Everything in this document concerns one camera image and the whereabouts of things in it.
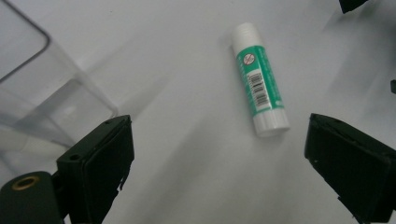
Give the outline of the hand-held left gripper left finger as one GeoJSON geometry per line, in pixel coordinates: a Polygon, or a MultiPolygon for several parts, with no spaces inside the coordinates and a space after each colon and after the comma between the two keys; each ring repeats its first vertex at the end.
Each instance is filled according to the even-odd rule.
{"type": "Polygon", "coordinates": [[[134,160],[132,121],[108,119],[58,160],[61,183],[74,223],[101,224],[129,175],[134,160]]]}

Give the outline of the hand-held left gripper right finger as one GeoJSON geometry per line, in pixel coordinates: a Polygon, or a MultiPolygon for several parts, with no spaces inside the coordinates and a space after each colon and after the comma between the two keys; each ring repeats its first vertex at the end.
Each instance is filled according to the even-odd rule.
{"type": "Polygon", "coordinates": [[[396,211],[396,150],[332,117],[309,118],[304,156],[360,224],[396,211]]]}

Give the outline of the clear plastic pen holder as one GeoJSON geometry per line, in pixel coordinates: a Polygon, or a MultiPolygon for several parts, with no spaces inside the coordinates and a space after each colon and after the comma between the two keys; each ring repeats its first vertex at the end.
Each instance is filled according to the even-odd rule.
{"type": "MultiPolygon", "coordinates": [[[[51,36],[9,0],[0,0],[0,129],[66,147],[117,108],[51,36]]],[[[0,176],[18,175],[46,158],[0,150],[0,176]]]]}

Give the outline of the green and white glue stick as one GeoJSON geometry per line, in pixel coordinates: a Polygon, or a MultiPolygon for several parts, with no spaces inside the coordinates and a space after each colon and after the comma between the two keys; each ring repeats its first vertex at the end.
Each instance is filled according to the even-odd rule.
{"type": "Polygon", "coordinates": [[[290,128],[286,109],[258,29],[245,22],[233,29],[231,39],[256,134],[286,132],[290,128]]]}

